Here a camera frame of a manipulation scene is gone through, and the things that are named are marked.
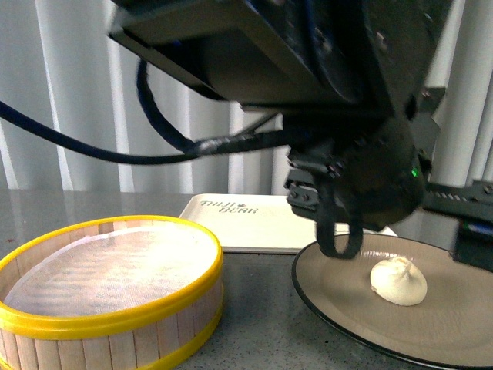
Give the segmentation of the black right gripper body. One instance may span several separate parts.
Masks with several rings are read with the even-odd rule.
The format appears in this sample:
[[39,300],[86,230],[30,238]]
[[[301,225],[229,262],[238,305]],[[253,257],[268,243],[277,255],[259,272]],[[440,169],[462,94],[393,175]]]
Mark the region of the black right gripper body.
[[383,230],[422,208],[459,220],[455,261],[491,265],[492,185],[430,182],[431,161],[406,123],[329,125],[322,116],[287,116],[283,128],[295,136],[287,200],[296,215],[314,220],[323,255],[354,258],[365,230]]

